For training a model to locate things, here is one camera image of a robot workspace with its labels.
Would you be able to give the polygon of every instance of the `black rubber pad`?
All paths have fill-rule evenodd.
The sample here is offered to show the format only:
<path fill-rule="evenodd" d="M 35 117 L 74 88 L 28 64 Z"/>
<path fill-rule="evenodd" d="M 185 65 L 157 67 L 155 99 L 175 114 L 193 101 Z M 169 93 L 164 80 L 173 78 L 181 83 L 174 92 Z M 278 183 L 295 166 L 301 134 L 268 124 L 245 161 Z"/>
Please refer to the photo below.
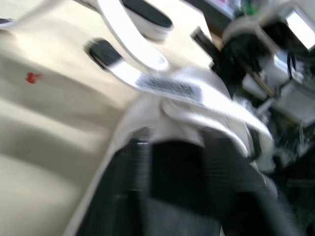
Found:
<path fill-rule="evenodd" d="M 172 21 L 166 15 L 144 0 L 122 0 L 122 2 L 126 8 L 155 25 L 165 28 L 173 26 Z"/>
<path fill-rule="evenodd" d="M 87 53 L 103 69 L 122 58 L 115 48 L 105 39 L 95 40 L 87 46 Z"/>
<path fill-rule="evenodd" d="M 0 18 L 0 24 L 4 24 L 4 23 L 8 23 L 8 22 L 11 22 L 12 19 L 3 19 L 3 18 Z"/>

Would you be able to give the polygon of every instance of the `black padding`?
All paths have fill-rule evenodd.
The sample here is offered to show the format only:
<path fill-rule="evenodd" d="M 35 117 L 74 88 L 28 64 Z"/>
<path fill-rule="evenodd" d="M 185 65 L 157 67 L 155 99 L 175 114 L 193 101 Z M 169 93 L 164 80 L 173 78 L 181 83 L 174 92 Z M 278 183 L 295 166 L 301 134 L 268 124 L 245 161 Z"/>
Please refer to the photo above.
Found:
<path fill-rule="evenodd" d="M 0 24 L 4 24 L 4 23 L 8 23 L 8 22 L 11 22 L 12 19 L 3 19 L 3 18 L 0 18 Z"/>
<path fill-rule="evenodd" d="M 276 200 L 230 139 L 204 132 L 206 189 L 225 236 L 304 236 L 291 209 Z"/>
<path fill-rule="evenodd" d="M 87 46 L 86 51 L 91 58 L 104 69 L 122 58 L 115 48 L 105 39 L 95 40 Z"/>
<path fill-rule="evenodd" d="M 205 201 L 201 150 L 132 140 L 111 160 L 76 236 L 219 236 Z"/>
<path fill-rule="evenodd" d="M 122 0 L 122 2 L 126 8 L 157 26 L 165 28 L 173 26 L 166 15 L 144 0 Z"/>

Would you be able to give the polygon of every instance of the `white lever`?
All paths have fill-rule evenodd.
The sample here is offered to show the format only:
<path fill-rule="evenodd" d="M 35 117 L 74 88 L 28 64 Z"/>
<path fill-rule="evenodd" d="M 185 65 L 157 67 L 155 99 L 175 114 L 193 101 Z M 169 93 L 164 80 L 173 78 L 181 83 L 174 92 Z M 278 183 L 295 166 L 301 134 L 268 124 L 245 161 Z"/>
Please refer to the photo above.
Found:
<path fill-rule="evenodd" d="M 139 33 L 119 0 L 97 2 L 112 34 L 138 63 L 153 71 L 169 68 L 167 59 Z"/>

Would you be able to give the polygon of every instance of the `red mark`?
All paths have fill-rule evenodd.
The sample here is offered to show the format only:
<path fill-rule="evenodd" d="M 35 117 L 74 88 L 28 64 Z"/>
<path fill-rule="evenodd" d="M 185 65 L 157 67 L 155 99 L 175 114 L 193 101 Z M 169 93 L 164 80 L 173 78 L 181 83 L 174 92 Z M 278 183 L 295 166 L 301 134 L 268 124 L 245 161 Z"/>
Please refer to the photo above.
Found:
<path fill-rule="evenodd" d="M 41 74 L 34 74 L 29 72 L 25 80 L 31 84 L 35 84 L 36 81 L 40 79 L 40 77 Z"/>

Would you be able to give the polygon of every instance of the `black handle grip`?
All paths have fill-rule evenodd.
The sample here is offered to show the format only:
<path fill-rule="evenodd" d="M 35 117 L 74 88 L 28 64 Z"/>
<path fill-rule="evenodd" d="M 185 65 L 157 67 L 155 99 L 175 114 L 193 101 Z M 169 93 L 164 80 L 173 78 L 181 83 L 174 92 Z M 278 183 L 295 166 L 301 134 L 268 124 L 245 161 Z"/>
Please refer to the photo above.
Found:
<path fill-rule="evenodd" d="M 3 18 L 0 18 L 0 24 L 4 24 L 4 23 L 9 23 L 11 22 L 12 19 L 3 19 Z"/>
<path fill-rule="evenodd" d="M 105 39 L 94 40 L 86 46 L 85 51 L 102 69 L 106 69 L 122 58 Z"/>

